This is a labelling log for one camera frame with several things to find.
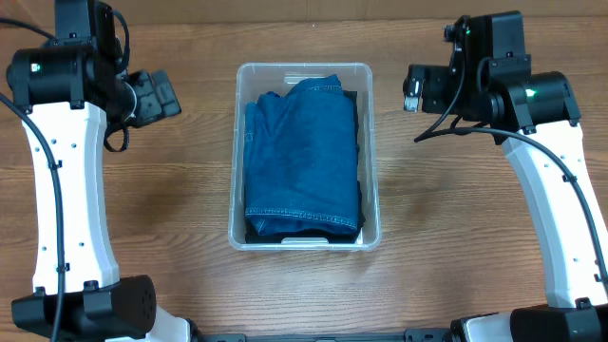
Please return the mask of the black cloth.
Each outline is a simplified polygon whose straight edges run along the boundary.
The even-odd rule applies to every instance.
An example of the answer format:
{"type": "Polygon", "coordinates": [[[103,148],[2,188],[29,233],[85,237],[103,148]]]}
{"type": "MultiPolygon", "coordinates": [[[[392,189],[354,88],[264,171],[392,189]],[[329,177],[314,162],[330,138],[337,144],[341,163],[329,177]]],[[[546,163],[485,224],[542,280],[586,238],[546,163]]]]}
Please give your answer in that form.
{"type": "Polygon", "coordinates": [[[329,243],[354,243],[366,222],[360,182],[357,187],[359,211],[356,229],[301,218],[246,218],[245,240],[250,244],[262,244],[281,243],[286,238],[324,238],[329,243]]]}
{"type": "Polygon", "coordinates": [[[352,119],[354,123],[354,141],[355,141],[355,151],[356,153],[360,152],[360,145],[358,142],[358,133],[359,133],[359,122],[358,122],[358,108],[357,108],[357,92],[344,90],[343,95],[351,102],[352,104],[352,119]]]}

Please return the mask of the blue denim jeans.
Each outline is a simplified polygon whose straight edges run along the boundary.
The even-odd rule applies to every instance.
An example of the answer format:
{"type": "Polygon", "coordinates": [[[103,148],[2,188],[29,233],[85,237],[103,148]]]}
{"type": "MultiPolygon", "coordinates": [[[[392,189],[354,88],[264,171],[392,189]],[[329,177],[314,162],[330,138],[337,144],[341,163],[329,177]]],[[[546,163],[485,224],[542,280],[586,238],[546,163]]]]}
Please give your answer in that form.
{"type": "Polygon", "coordinates": [[[352,103],[336,75],[247,105],[243,176],[248,219],[294,218],[357,228],[352,103]]]}

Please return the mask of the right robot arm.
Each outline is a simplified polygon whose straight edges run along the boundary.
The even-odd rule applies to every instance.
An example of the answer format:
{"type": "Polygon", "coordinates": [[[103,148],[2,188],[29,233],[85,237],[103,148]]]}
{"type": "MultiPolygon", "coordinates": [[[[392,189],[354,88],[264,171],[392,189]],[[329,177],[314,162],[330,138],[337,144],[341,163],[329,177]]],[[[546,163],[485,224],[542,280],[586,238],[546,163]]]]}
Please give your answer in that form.
{"type": "Polygon", "coordinates": [[[488,134],[514,169],[541,248],[546,300],[506,313],[409,330],[408,341],[603,341],[607,229],[583,153],[580,109],[566,76],[534,73],[517,11],[464,15],[444,29],[447,66],[412,65],[408,112],[433,113],[423,140],[488,134]]]}

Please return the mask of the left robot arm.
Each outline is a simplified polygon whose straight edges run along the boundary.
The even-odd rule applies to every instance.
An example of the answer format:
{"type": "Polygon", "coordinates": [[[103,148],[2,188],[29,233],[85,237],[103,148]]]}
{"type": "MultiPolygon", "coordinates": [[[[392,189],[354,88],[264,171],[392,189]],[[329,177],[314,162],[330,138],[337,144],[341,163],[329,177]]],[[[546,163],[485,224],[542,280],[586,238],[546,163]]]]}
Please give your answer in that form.
{"type": "Polygon", "coordinates": [[[161,308],[151,278],[124,277],[105,211],[103,155],[127,134],[178,115],[163,71],[129,72],[124,17],[96,0],[57,0],[55,30],[8,67],[5,105],[22,121],[34,169],[38,252],[14,324],[52,341],[197,341],[190,320],[161,308]]]}

